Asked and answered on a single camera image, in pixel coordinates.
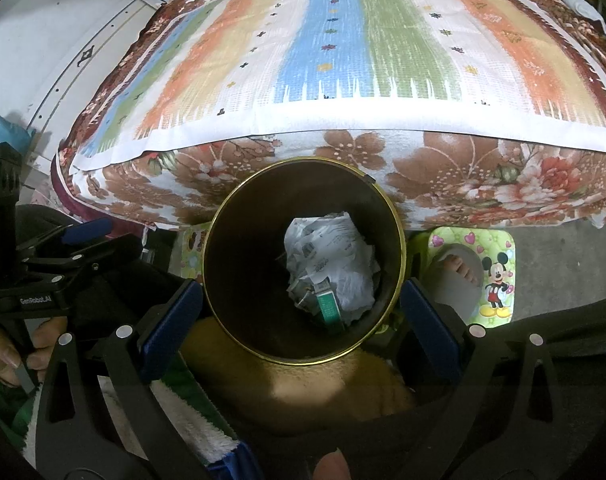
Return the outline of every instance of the trash can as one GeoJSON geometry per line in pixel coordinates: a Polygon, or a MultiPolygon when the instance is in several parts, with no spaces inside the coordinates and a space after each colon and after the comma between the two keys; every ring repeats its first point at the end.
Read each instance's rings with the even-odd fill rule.
{"type": "Polygon", "coordinates": [[[320,157],[298,157],[258,171],[222,203],[203,249],[203,285],[217,320],[238,344],[268,361],[312,365],[352,351],[394,307],[405,274],[400,218],[372,177],[320,157]],[[278,261],[293,218],[347,211],[381,266],[375,304],[330,335],[297,309],[289,272],[278,261]]]}

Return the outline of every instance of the trash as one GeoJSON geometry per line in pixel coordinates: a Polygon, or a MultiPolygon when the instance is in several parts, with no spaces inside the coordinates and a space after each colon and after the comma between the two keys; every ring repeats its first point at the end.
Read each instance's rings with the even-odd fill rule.
{"type": "Polygon", "coordinates": [[[372,308],[381,268],[347,212],[295,218],[284,243],[288,294],[297,308],[320,315],[330,328],[372,308]]]}

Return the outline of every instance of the concrete floor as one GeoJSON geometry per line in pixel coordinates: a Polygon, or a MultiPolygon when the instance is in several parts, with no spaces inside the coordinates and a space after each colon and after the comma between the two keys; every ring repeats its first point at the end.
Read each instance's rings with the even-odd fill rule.
{"type": "Polygon", "coordinates": [[[516,242],[514,320],[606,298],[606,228],[580,220],[509,231],[516,242]]]}

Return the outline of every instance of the yellow shoe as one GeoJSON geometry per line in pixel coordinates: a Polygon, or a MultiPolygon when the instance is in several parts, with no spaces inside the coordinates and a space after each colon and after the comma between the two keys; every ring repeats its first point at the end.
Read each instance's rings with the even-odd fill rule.
{"type": "Polygon", "coordinates": [[[488,304],[484,304],[479,309],[478,313],[483,317],[492,317],[496,316],[496,309],[494,307],[489,306],[488,304]]]}
{"type": "Polygon", "coordinates": [[[512,315],[512,313],[510,312],[509,307],[503,306],[501,308],[497,308],[496,309],[496,316],[498,317],[510,317],[512,315]]]}

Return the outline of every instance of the slipper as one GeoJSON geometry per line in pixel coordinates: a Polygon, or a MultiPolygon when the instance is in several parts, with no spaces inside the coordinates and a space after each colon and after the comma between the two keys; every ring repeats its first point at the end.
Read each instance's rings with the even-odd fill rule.
{"type": "Polygon", "coordinates": [[[483,266],[476,253],[462,244],[445,246],[434,256],[430,267],[425,271],[421,284],[436,303],[452,307],[459,317],[467,323],[481,299],[483,292],[483,266]],[[443,268],[446,256],[459,256],[476,277],[477,284],[467,281],[454,270],[443,268]]]}

